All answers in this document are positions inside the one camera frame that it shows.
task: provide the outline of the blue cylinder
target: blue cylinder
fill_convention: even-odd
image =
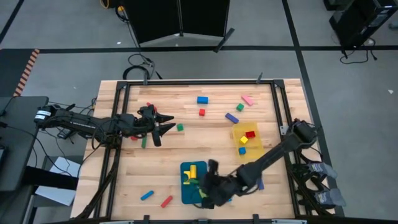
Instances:
[[[145,199],[147,199],[147,198],[149,198],[151,195],[153,195],[154,194],[154,191],[153,190],[150,190],[150,191],[148,191],[148,193],[146,193],[146,194],[144,194],[142,197],[141,197],[141,200],[145,200]]]

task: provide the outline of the red block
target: red block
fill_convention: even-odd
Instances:
[[[200,109],[200,110],[199,110],[199,115],[200,115],[200,116],[204,116],[205,113],[206,113],[206,110],[205,110],[205,109]]]
[[[256,137],[256,134],[254,133],[254,131],[248,131],[246,133],[246,137],[247,138],[254,138],[254,137]]]
[[[162,208],[166,207],[166,205],[173,199],[173,196],[169,196],[160,206]]]
[[[147,106],[151,105],[152,103],[147,102]],[[157,112],[156,106],[154,105],[155,112]]]

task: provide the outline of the blue block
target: blue block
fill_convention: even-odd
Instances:
[[[259,190],[264,190],[264,183],[261,178],[257,179],[257,186],[259,186]]]
[[[197,103],[208,104],[209,98],[205,96],[198,96]]]
[[[154,191],[153,190],[150,190],[148,193],[146,193],[146,194],[144,194],[142,197],[141,197],[141,200],[145,200],[145,199],[147,199],[147,198],[149,198],[151,195],[153,195],[154,194]]]
[[[232,122],[234,122],[235,124],[239,123],[239,120],[237,118],[235,118],[234,116],[232,116],[230,113],[227,113],[225,115],[226,118],[228,118],[229,120],[231,120]]]
[[[246,147],[240,147],[239,148],[239,155],[245,155],[246,154]]]

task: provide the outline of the green block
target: green block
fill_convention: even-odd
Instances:
[[[236,107],[236,109],[238,110],[238,111],[242,111],[243,110],[243,108],[244,108],[244,105],[243,104],[238,104],[237,105],[237,107]]]
[[[184,127],[182,126],[182,124],[178,124],[177,125],[177,130],[178,131],[183,131],[184,130]]]
[[[141,148],[145,149],[147,146],[147,136],[142,139]]]

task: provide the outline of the orange striped tape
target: orange striped tape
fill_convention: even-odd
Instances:
[[[30,56],[29,60],[27,61],[25,70],[22,73],[21,78],[19,79],[19,83],[18,83],[17,88],[15,89],[14,96],[20,96],[22,94],[22,91],[24,91],[24,88],[25,88],[25,85],[29,78],[30,72],[32,71],[32,68],[33,68],[33,65],[35,64],[37,56],[39,56],[39,52],[40,52],[39,49],[35,49],[32,52],[32,55]]]

